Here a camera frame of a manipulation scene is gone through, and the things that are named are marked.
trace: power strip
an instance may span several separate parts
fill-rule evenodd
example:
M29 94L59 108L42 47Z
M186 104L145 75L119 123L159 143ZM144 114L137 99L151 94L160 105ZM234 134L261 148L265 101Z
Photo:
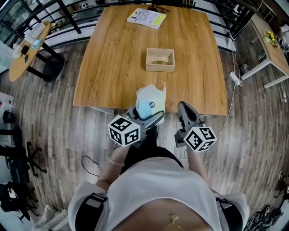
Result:
M234 82L235 82L238 86L240 86L241 81L238 79L238 77L235 75L235 73L234 73L234 72L231 72L231 73L230 73L230 76L231 76L232 80L234 80Z

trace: wooden box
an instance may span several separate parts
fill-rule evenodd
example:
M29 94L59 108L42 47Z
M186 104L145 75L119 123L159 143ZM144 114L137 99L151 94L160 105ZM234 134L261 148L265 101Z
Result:
M173 72L175 70L175 52L171 49L147 48L146 70Z

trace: black shorts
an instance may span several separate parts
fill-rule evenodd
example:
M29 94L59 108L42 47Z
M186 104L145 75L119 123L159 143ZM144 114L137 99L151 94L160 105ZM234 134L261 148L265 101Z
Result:
M158 133L156 127L146 132L147 138L145 141L136 148L135 146L130 147L126 159L125 165L121 170L121 174L128 170L134 164L152 157L167 157L175 160L180 167L184 168L181 162L172 154L169 150L157 146Z

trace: white shirt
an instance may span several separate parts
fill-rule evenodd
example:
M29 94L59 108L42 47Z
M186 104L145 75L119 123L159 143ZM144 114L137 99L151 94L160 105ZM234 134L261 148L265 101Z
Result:
M78 186L68 208L70 227L75 231L76 213L83 200L92 193L105 191L89 182ZM199 214L213 231L228 228L219 218L222 213L214 193L195 172L181 168L178 163L166 157L154 157L138 162L120 175L107 191L108 200L96 226L97 231L112 231L140 206L155 199L173 199L181 202ZM231 196L241 201L237 208L242 210L243 227L249 216L243 194Z

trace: booklet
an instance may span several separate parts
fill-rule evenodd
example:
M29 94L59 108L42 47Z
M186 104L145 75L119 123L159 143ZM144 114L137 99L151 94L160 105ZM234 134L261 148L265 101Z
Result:
M130 23L137 23L154 29L158 29L166 18L165 14L154 12L147 9L137 8L127 21Z

